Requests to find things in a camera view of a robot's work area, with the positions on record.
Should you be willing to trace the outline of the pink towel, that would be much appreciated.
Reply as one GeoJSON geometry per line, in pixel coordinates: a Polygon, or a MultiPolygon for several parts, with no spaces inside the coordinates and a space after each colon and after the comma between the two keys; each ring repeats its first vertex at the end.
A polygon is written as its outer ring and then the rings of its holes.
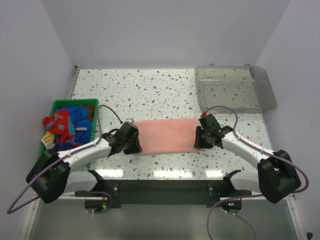
{"type": "Polygon", "coordinates": [[[140,155],[195,152],[196,118],[135,121],[142,151],[140,155]]]}

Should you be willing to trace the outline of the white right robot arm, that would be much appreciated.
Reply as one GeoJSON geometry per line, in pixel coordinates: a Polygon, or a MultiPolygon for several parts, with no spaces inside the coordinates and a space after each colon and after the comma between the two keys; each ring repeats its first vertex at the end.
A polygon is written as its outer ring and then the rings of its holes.
{"type": "Polygon", "coordinates": [[[251,141],[244,141],[235,128],[221,126],[212,114],[203,112],[196,127],[194,147],[214,147],[232,152],[255,168],[245,173],[234,170],[223,177],[219,190],[221,196],[235,196],[239,191],[261,193],[269,202],[276,204],[301,187],[301,180],[284,151],[264,149],[251,141]]]}

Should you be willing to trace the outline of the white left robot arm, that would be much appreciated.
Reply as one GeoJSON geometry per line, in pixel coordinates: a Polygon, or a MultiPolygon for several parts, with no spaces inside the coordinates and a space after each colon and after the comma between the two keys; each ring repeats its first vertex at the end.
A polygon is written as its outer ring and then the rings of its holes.
{"type": "Polygon", "coordinates": [[[26,182],[46,204],[64,193],[89,192],[99,196],[104,190],[103,178],[94,170],[80,172],[78,169],[120,152],[126,155],[140,153],[138,136],[138,127],[126,121],[115,134],[104,133],[82,146],[59,152],[46,150],[27,175],[26,182]]]}

